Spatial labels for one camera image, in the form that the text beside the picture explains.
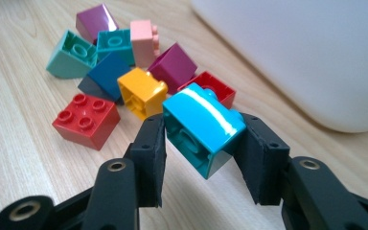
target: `purple lego brick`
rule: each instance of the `purple lego brick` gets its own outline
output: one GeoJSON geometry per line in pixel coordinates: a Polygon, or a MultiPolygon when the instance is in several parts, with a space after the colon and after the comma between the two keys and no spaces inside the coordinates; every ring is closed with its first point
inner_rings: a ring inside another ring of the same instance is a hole
{"type": "Polygon", "coordinates": [[[178,43],[175,43],[154,61],[148,71],[153,74],[155,79],[164,81],[168,85],[169,94],[174,94],[178,87],[194,76],[196,68],[196,64],[178,43]]]}
{"type": "Polygon", "coordinates": [[[80,35],[89,42],[96,44],[98,32],[116,31],[118,24],[109,13],[105,4],[77,13],[76,28],[80,35]]]}

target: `turquoise lego brick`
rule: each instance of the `turquoise lego brick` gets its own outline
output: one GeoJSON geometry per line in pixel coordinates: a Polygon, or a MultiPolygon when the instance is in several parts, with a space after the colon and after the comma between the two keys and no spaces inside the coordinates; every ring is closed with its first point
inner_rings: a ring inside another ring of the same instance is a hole
{"type": "Polygon", "coordinates": [[[111,52],[117,53],[128,65],[134,65],[132,44],[130,42],[130,29],[113,32],[102,31],[98,33],[98,59],[105,58],[111,52]]]}
{"type": "Polygon", "coordinates": [[[168,139],[205,179],[233,156],[246,129],[238,111],[196,83],[163,102],[163,117],[168,139]]]}
{"type": "Polygon", "coordinates": [[[66,31],[53,51],[46,70],[62,79],[83,78],[97,64],[97,48],[66,31]]]}

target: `wood grain surface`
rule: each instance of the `wood grain surface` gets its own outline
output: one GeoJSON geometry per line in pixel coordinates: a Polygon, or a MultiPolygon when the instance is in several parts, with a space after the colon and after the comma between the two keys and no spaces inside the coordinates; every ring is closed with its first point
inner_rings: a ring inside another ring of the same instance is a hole
{"type": "MultiPolygon", "coordinates": [[[[368,198],[368,132],[316,124],[194,13],[188,0],[104,0],[121,28],[134,19],[158,25],[162,52],[175,42],[237,90],[234,108],[264,120],[291,147],[326,163],[353,193],[368,198]]],[[[98,0],[0,0],[0,211],[32,195],[55,204],[91,187],[100,165],[122,157],[142,122],[123,106],[101,151],[63,140],[51,123],[79,93],[81,79],[51,76],[46,64],[76,13],[98,0]]],[[[204,180],[167,142],[163,208],[140,211],[142,229],[282,229],[280,207],[256,206],[234,160],[204,180]]]]}

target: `red lego brick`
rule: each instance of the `red lego brick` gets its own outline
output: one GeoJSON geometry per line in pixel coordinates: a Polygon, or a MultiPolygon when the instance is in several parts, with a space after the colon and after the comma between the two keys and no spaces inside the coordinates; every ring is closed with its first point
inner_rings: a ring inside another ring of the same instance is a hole
{"type": "Polygon", "coordinates": [[[78,94],[58,114],[53,127],[68,141],[100,150],[120,120],[115,103],[78,94]]]}
{"type": "Polygon", "coordinates": [[[181,91],[183,88],[187,87],[191,83],[197,83],[202,88],[208,88],[214,91],[214,93],[218,97],[218,101],[223,104],[226,108],[231,108],[232,103],[235,99],[236,91],[217,79],[215,76],[205,71],[197,77],[191,79],[187,83],[181,85],[178,88],[178,91],[181,91]]]}

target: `toy block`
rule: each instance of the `toy block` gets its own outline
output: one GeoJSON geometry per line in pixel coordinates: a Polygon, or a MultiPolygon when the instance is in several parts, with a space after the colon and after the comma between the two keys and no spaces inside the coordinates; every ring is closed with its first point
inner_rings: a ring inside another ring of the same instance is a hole
{"type": "Polygon", "coordinates": [[[168,139],[208,179],[234,154],[246,129],[210,89],[192,83],[163,102],[168,139]]]}
{"type": "Polygon", "coordinates": [[[214,93],[218,97],[218,101],[221,104],[223,104],[226,108],[232,107],[232,103],[235,100],[236,91],[207,71],[191,79],[187,83],[181,85],[178,88],[178,91],[181,91],[183,88],[187,87],[193,82],[195,82],[204,89],[208,88],[214,91],[214,93]]]}
{"type": "Polygon", "coordinates": [[[66,140],[100,150],[119,123],[113,102],[78,94],[53,121],[53,127],[66,140]]]}
{"type": "Polygon", "coordinates": [[[92,44],[97,43],[98,32],[116,31],[118,24],[105,4],[77,13],[76,28],[92,44]]]}
{"type": "Polygon", "coordinates": [[[153,78],[150,72],[134,68],[118,78],[125,106],[142,121],[163,111],[168,87],[153,78]]]}
{"type": "Polygon", "coordinates": [[[196,72],[196,65],[175,43],[169,50],[158,57],[149,67],[157,80],[164,81],[169,86],[169,94],[177,92],[177,88],[188,82],[196,72]]]}
{"type": "Polygon", "coordinates": [[[98,59],[104,59],[111,52],[117,53],[128,65],[134,65],[130,29],[98,33],[98,59]]]}
{"type": "Polygon", "coordinates": [[[87,78],[90,78],[102,89],[105,95],[111,98],[111,101],[116,102],[121,98],[121,90],[116,79],[129,71],[130,67],[121,60],[118,54],[112,52],[88,72],[87,76],[82,80],[82,84],[80,83],[79,89],[87,94],[89,94],[89,91],[94,90],[95,88],[84,87],[87,85],[87,78]]]}
{"type": "Polygon", "coordinates": [[[53,51],[46,70],[62,79],[83,78],[96,64],[96,47],[66,31],[53,51]]]}
{"type": "Polygon", "coordinates": [[[150,66],[160,55],[157,27],[150,20],[130,22],[130,41],[137,67],[150,66]]]}
{"type": "Polygon", "coordinates": [[[79,84],[79,90],[84,94],[88,94],[90,96],[94,96],[100,99],[113,101],[113,98],[109,96],[100,86],[94,82],[88,76],[83,78],[79,84]]]}

